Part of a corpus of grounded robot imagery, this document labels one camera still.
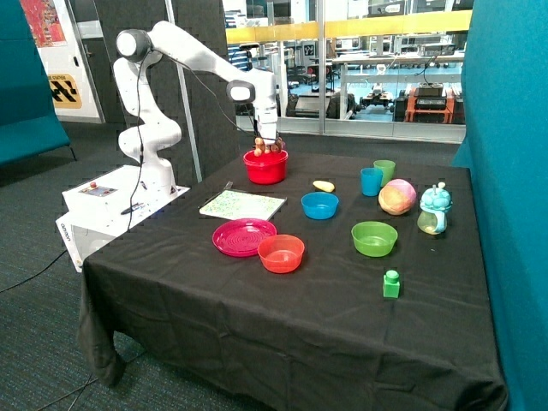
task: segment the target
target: desk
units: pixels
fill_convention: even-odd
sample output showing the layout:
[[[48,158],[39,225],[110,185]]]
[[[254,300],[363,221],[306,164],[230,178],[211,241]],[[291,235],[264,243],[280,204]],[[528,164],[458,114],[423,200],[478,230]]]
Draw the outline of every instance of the desk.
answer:
[[[367,56],[340,56],[332,60],[333,64],[339,64],[341,66],[341,101],[346,101],[348,93],[348,84],[350,83],[398,83],[398,84],[410,84],[410,83],[421,83],[424,81],[424,76],[422,74],[422,68],[416,68],[412,73],[407,73],[401,70],[395,70],[396,74],[392,74],[390,71],[387,71],[386,74],[376,75],[376,74],[348,74],[349,65],[372,65],[377,64],[386,64],[386,67],[390,64],[426,64],[432,61],[432,57],[422,57],[418,56],[415,53],[410,53],[400,56],[387,56],[387,57],[367,57]],[[462,63],[464,61],[463,53],[456,53],[453,56],[437,56],[434,60],[436,63]],[[428,81],[431,83],[460,83],[461,74],[460,73],[448,73],[448,74],[429,74]],[[346,105],[341,104],[340,106],[340,116],[339,118],[345,118],[346,116]]]
[[[103,384],[122,377],[114,331],[157,359],[184,366],[233,393],[278,410],[502,410],[508,392],[497,348],[468,170],[398,164],[420,193],[438,179],[454,205],[447,231],[422,233],[418,207],[392,217],[360,193],[362,158],[289,154],[288,177],[253,185],[240,159],[205,179],[155,219],[86,259],[79,343]],[[306,218],[301,196],[315,179],[335,183],[335,217]],[[225,220],[200,204],[234,188],[285,196],[271,220],[306,244],[294,274],[266,271],[211,244]],[[396,227],[384,258],[357,253],[350,229]],[[397,269],[402,295],[384,301],[383,274]]]

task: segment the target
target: black sign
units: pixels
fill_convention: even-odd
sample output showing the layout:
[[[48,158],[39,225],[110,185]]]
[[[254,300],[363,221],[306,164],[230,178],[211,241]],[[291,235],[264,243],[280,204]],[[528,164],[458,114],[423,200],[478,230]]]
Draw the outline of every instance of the black sign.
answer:
[[[316,56],[316,45],[304,46],[305,56]]]

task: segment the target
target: yellow sign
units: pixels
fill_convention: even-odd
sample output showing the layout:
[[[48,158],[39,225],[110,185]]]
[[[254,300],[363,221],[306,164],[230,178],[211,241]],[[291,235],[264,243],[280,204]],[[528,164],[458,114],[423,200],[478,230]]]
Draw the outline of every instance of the yellow sign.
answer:
[[[48,75],[53,106],[56,109],[79,109],[82,100],[76,87],[76,81],[70,74]]]

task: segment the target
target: pink plate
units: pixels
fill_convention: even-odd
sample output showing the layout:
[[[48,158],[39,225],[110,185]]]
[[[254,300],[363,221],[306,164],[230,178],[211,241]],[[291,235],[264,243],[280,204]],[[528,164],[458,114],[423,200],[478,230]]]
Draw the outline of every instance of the pink plate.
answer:
[[[250,257],[257,254],[261,241],[276,235],[274,224],[257,218],[228,221],[213,233],[213,244],[230,257]]]

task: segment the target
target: teal chair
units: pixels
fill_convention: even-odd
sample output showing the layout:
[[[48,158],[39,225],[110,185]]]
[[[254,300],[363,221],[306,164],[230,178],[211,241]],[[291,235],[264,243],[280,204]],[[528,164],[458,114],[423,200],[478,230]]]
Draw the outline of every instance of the teal chair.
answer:
[[[475,2],[453,163],[471,171],[510,410],[548,409],[546,21],[547,2]]]
[[[70,147],[70,140],[55,114],[48,78],[19,0],[2,0],[0,15],[1,166]]]

